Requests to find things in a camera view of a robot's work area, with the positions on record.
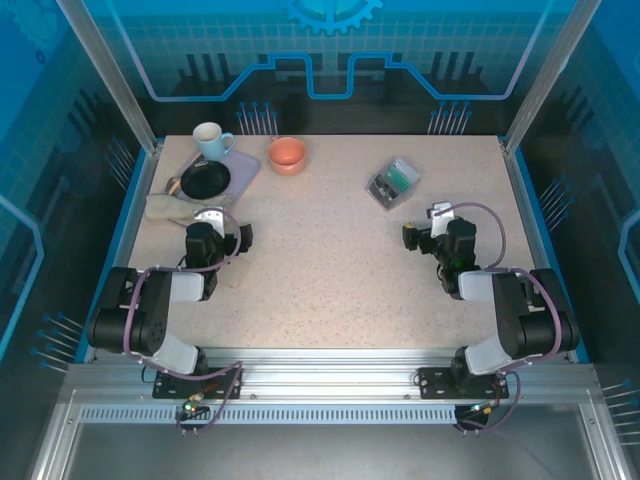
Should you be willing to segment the clear acrylic card box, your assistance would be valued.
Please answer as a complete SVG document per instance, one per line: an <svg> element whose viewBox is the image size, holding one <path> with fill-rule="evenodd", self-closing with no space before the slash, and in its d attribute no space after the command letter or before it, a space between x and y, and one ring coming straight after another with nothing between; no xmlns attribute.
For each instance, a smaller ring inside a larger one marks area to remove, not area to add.
<svg viewBox="0 0 640 480"><path fill-rule="evenodd" d="M395 156L369 180L365 191L385 211L391 211L408 200L420 182L420 174L402 156Z"/></svg>

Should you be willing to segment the black VIP card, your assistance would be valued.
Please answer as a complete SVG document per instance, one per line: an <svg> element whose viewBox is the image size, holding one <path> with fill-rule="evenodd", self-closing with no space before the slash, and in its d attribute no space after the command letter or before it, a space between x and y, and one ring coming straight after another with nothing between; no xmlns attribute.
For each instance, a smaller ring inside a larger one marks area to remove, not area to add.
<svg viewBox="0 0 640 480"><path fill-rule="evenodd" d="M376 196L378 201L388 207L397 197L397 193L393 187L386 181L385 177L378 174L371 185L371 192Z"/></svg>

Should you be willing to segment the beige cloth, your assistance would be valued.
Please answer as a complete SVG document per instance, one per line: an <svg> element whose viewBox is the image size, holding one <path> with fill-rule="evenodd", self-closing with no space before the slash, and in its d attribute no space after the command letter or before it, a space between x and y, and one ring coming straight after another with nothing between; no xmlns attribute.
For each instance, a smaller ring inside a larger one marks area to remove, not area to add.
<svg viewBox="0 0 640 480"><path fill-rule="evenodd" d="M195 221L198 212L205 208L226 209L232 206L232 195L220 195L206 200L181 199L168 194L149 194L146 197L144 216L149 220L168 221L183 227Z"/></svg>

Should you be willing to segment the lavender tray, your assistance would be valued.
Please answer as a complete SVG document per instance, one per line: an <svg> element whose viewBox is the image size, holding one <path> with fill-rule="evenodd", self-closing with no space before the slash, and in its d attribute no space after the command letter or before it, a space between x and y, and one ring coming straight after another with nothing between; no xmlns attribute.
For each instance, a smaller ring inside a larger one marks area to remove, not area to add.
<svg viewBox="0 0 640 480"><path fill-rule="evenodd" d="M197 162L204 161L203 155L199 150L193 151L186 159L186 161L178 168L178 170L171 176L182 176L187 168ZM231 173L231 181L222 195L232 195L234 197L234 206L241 196L245 193L253 179L257 176L261 169L261 162L248 154L232 150L225 156L222 164L226 165ZM177 190L172 196L189 199L180 189Z"/></svg>

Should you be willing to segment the black plate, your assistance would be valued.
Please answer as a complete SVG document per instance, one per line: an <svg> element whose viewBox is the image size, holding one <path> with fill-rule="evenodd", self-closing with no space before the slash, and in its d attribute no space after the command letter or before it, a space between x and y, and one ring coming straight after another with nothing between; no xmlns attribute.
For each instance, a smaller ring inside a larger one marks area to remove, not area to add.
<svg viewBox="0 0 640 480"><path fill-rule="evenodd" d="M205 200L223 193L229 186L231 173L221 162L197 162L181 176L181 190L189 198Z"/></svg>

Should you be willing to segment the orange bowl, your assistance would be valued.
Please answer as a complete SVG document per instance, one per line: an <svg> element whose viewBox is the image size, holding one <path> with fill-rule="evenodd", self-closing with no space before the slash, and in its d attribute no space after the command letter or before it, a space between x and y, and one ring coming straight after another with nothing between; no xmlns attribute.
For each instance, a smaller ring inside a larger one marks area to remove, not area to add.
<svg viewBox="0 0 640 480"><path fill-rule="evenodd" d="M268 159L275 173L281 176L296 176L306 166L306 146L293 137L273 140L268 148Z"/></svg>

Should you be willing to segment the light blue mug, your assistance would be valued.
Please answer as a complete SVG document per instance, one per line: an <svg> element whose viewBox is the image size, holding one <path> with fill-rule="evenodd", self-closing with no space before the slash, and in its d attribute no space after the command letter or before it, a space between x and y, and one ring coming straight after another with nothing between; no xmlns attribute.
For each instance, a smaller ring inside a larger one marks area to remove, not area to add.
<svg viewBox="0 0 640 480"><path fill-rule="evenodd" d="M192 136L201 154L210 161L222 161L235 146L234 135L224 133L221 126L215 122L197 125Z"/></svg>

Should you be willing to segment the aluminium side rail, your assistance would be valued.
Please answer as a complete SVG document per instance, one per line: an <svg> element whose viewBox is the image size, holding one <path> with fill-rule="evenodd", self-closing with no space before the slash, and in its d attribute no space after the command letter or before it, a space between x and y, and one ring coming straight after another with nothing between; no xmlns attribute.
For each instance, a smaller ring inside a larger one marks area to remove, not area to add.
<svg viewBox="0 0 640 480"><path fill-rule="evenodd" d="M76 350L75 363L92 361L94 349L89 346L86 336L89 331L89 323L97 308L110 269L114 266L128 265L143 217L146 195L150 191L163 145L164 140L160 139L154 154L142 150L138 156L89 308L84 333Z"/></svg>
<svg viewBox="0 0 640 480"><path fill-rule="evenodd" d="M573 311L573 305L524 157L519 148L516 148L514 153L509 153L503 138L500 137L499 140L534 265L538 268L551 268L557 274L570 311Z"/></svg>

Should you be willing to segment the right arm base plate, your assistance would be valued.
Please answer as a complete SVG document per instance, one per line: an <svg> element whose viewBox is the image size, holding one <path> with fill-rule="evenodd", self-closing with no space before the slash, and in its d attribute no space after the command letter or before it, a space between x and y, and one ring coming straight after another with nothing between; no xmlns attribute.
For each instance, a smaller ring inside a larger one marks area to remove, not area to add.
<svg viewBox="0 0 640 480"><path fill-rule="evenodd" d="M495 400L508 399L509 388L496 374L473 376L455 374L451 368L423 367L414 383L422 400Z"/></svg>

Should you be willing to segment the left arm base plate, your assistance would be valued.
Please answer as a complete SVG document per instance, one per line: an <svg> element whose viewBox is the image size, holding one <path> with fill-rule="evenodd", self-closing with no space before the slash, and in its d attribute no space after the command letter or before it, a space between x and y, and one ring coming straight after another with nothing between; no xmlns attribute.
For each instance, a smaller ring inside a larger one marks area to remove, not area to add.
<svg viewBox="0 0 640 480"><path fill-rule="evenodd" d="M206 400L222 400L229 390L236 369L208 380L184 380L160 373L156 374L152 397L163 400L186 400L194 394L202 393Z"/></svg>

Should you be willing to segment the aluminium front rail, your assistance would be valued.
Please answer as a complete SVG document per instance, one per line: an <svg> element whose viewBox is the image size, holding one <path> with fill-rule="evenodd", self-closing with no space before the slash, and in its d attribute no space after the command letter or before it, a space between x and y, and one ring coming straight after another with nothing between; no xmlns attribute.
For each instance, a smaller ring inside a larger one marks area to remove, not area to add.
<svg viewBox="0 0 640 480"><path fill-rule="evenodd" d="M420 400L413 376L420 367L447 368L455 351L436 349L209 348L213 366L243 364L241 402L281 404L399 404ZM522 402L586 404L603 398L595 368L571 357L518 368ZM135 361L99 353L70 366L60 399L84 404L147 404L151 388Z"/></svg>

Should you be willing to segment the aluminium frame post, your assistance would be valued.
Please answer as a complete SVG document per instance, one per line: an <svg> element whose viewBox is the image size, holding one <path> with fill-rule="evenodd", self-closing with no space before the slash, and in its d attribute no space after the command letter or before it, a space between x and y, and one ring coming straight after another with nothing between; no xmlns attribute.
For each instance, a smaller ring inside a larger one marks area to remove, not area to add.
<svg viewBox="0 0 640 480"><path fill-rule="evenodd" d="M601 2L602 0L576 0L507 131L503 141L503 152L507 156L515 154L557 79L566 68Z"/></svg>
<svg viewBox="0 0 640 480"><path fill-rule="evenodd" d="M137 141L147 154L154 155L157 150L156 137L84 2L56 0L56 3Z"/></svg>

